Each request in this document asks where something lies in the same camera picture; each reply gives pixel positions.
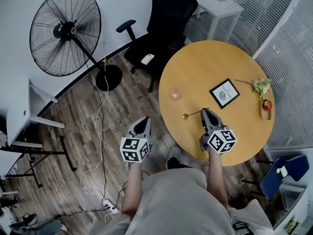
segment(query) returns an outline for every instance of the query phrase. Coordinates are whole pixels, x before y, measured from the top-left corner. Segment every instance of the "white box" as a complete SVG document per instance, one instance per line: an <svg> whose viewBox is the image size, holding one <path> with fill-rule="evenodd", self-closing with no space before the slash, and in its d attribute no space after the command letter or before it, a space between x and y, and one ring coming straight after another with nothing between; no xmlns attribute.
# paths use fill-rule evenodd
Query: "white box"
<svg viewBox="0 0 313 235"><path fill-rule="evenodd" d="M217 153L225 153L230 151L236 142L237 139L232 130L218 130L212 133L207 144Z"/></svg>
<svg viewBox="0 0 313 235"><path fill-rule="evenodd" d="M150 152L148 139L122 138L119 150L126 162L141 163Z"/></svg>

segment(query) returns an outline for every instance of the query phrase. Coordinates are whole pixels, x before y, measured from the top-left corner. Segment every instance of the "fan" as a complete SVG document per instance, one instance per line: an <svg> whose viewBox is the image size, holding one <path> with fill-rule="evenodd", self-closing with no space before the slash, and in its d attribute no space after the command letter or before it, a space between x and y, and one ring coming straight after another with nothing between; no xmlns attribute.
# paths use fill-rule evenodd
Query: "fan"
<svg viewBox="0 0 313 235"><path fill-rule="evenodd" d="M97 86L112 90L120 83L122 71L115 65L104 71L92 57L100 32L101 15L95 0L46 0L31 25L30 50L39 68L53 76L70 75L90 59L100 69Z"/></svg>

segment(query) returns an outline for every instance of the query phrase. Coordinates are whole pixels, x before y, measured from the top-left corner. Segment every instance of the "fan guard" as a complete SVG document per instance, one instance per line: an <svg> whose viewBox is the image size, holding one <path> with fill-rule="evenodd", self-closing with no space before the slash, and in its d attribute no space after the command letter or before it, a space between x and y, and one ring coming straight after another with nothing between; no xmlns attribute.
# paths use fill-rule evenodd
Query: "fan guard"
<svg viewBox="0 0 313 235"><path fill-rule="evenodd" d="M46 0L31 25L30 50L44 72L70 75L89 58L95 62L91 55L100 32L101 14L95 0Z"/></svg>

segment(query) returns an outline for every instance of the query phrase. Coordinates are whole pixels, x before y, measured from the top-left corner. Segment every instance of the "black metal stand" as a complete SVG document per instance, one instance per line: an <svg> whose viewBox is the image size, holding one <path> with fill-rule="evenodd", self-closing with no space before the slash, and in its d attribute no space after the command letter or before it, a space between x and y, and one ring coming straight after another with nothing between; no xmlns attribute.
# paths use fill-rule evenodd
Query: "black metal stand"
<svg viewBox="0 0 313 235"><path fill-rule="evenodd" d="M265 160L257 160L257 163L261 163L261 164L273 164L274 162L272 161L265 161Z"/></svg>
<svg viewBox="0 0 313 235"><path fill-rule="evenodd" d="M123 73L121 69L116 65L106 65L106 70L99 65L96 60L90 55L83 44L78 38L73 35L72 40L78 45L84 54L99 68L99 72L96 77L96 85L102 91L111 91L115 89L122 81Z"/></svg>
<svg viewBox="0 0 313 235"><path fill-rule="evenodd" d="M262 196L262 197L266 197L263 193L261 192L256 192L256 191L251 191L252 194L255 194L255 195L259 195L259 196Z"/></svg>
<svg viewBox="0 0 313 235"><path fill-rule="evenodd" d="M30 160L29 160L30 168L27 171L25 171L22 174L14 174L14 175L7 174L5 177L7 177L7 178L34 177L38 188L41 188L41 187L43 187L43 185L39 184L38 179L37 179L36 174L35 174L35 171L34 171L34 168L38 164L40 164L43 160L45 160L47 157L49 157L50 155L65 155L66 158L67 158L67 162L69 164L70 169L72 171L76 171L76 168L73 166L73 164L72 164L72 162L71 162L71 160L69 158L69 155L68 155L67 150L65 148L65 144L64 144L63 139L64 139L64 137L60 136L60 140L61 140L63 151L36 151L36 150L26 150L26 149L20 149L20 148L2 147L1 150L3 150L3 151L24 153L24 154L29 154L30 155ZM44 157L35 162L32 159L32 155L33 154L44 155Z"/></svg>
<svg viewBox="0 0 313 235"><path fill-rule="evenodd" d="M260 185L259 182L255 182L255 181L248 181L248 180L241 180L241 182L243 183L247 183L247 184L252 184L252 185Z"/></svg>

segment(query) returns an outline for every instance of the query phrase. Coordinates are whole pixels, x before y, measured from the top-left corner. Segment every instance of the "white wall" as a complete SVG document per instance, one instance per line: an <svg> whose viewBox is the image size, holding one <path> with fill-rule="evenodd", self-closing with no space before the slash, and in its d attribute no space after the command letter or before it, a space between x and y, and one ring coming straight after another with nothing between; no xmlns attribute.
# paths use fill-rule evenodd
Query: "white wall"
<svg viewBox="0 0 313 235"><path fill-rule="evenodd" d="M307 171L307 173L298 182L293 180L290 176L287 176L284 182L292 186L308 187L309 202L313 203L313 148L297 150L266 150L265 153L267 154L270 161L275 161L275 159L283 156L299 154L305 154L307 156L310 165L310 169Z"/></svg>
<svg viewBox="0 0 313 235"><path fill-rule="evenodd" d="M11 100L10 87L14 76L23 73L31 82L44 91L56 95L73 79L86 70L65 77L54 77L44 73L33 61L29 49L29 31L32 20L45 0L0 0L0 115L4 116ZM137 37L146 33L152 0L96 0L101 12L102 29L94 58L99 61L107 54L130 41L127 32L115 29L129 19Z"/></svg>

